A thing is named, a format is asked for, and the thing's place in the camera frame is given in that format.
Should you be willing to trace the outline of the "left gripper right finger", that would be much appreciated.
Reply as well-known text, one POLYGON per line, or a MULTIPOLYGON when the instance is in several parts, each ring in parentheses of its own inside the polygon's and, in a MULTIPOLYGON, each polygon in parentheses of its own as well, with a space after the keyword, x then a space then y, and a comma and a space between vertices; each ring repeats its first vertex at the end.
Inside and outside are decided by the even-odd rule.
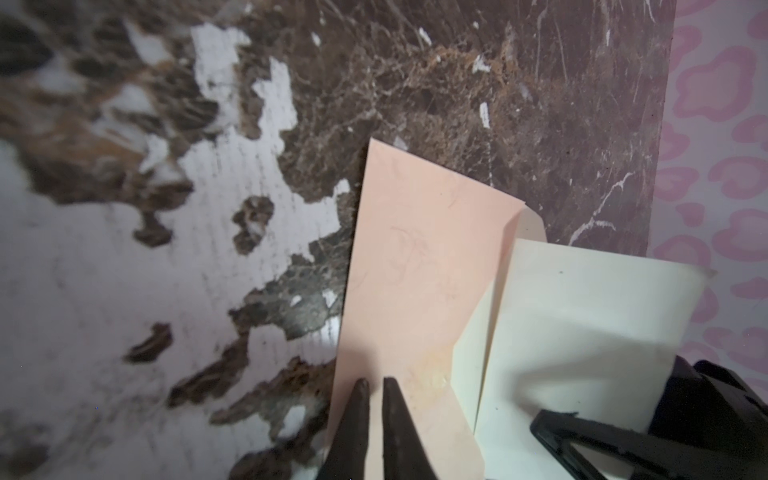
POLYGON ((383 380, 382 425, 384 479, 437 480, 394 377, 383 380))

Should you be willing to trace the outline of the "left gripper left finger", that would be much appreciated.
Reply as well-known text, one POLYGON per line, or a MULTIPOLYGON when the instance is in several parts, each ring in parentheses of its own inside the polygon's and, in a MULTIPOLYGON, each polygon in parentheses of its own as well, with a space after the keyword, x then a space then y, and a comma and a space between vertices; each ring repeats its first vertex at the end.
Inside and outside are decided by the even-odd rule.
POLYGON ((317 480, 362 480, 369 445, 370 385, 359 378, 349 395, 317 480))

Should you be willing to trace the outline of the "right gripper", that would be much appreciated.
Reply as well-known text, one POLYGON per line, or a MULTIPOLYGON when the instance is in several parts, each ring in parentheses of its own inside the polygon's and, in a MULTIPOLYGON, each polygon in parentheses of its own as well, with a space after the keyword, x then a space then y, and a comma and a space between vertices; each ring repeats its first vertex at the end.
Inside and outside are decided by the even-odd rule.
POLYGON ((708 360, 675 358, 649 427, 655 437, 549 410, 530 431, 573 479, 604 477, 578 446, 651 479, 767 477, 767 459, 759 457, 767 454, 767 404, 735 372, 708 360))

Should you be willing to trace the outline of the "beige lined letter paper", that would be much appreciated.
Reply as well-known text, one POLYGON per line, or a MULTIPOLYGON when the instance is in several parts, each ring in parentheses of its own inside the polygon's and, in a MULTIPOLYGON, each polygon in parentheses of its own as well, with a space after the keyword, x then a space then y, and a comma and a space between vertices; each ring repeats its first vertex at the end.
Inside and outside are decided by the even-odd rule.
POLYGON ((485 479, 563 479, 543 410, 645 432, 709 267, 518 239, 453 351, 485 479))

